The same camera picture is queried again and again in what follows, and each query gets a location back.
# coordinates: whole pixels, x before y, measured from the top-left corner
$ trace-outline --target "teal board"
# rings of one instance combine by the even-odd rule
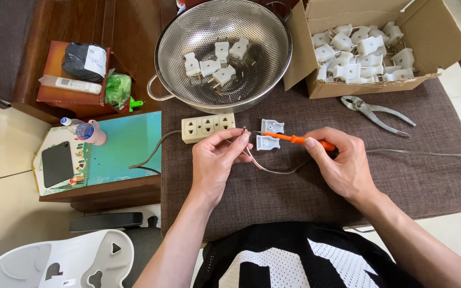
[[[108,140],[102,146],[91,147],[88,186],[156,175],[129,167],[146,160],[161,139],[161,111],[98,123]],[[161,147],[145,167],[161,172]]]

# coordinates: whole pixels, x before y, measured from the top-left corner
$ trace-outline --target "green object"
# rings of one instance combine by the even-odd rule
[[[134,99],[131,97],[131,100],[129,100],[129,112],[132,112],[133,108],[140,107],[143,104],[144,104],[143,101],[134,101]]]
[[[121,108],[129,97],[131,97],[131,77],[112,73],[106,84],[106,102]]]

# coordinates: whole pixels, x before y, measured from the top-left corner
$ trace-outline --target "fingernail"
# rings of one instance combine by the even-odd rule
[[[314,145],[316,145],[316,140],[314,140],[314,138],[312,138],[312,137],[307,137],[303,141],[303,144],[307,148],[312,148],[312,147],[314,147]]]
[[[241,145],[246,145],[248,143],[248,134],[242,134],[239,136],[238,141]]]

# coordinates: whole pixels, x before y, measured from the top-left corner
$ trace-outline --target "pliers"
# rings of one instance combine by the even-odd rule
[[[398,134],[398,135],[405,136],[405,137],[410,137],[410,134],[408,133],[396,130],[394,128],[391,128],[385,125],[382,121],[380,121],[375,116],[373,111],[379,111],[379,112],[385,112],[385,113],[392,114],[394,116],[397,116],[401,120],[405,121],[406,123],[412,126],[415,126],[415,123],[412,120],[410,120],[409,118],[407,118],[405,115],[401,114],[400,112],[394,111],[392,109],[385,108],[382,106],[366,104],[362,99],[358,98],[357,96],[342,96],[341,101],[344,104],[344,106],[352,110],[362,112],[362,114],[366,115],[371,121],[373,121],[378,126],[384,128],[385,130],[391,133]]]

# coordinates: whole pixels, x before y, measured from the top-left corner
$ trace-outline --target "black plastic bag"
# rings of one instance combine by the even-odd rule
[[[61,67],[70,76],[99,83],[106,75],[106,49],[97,44],[70,43]]]

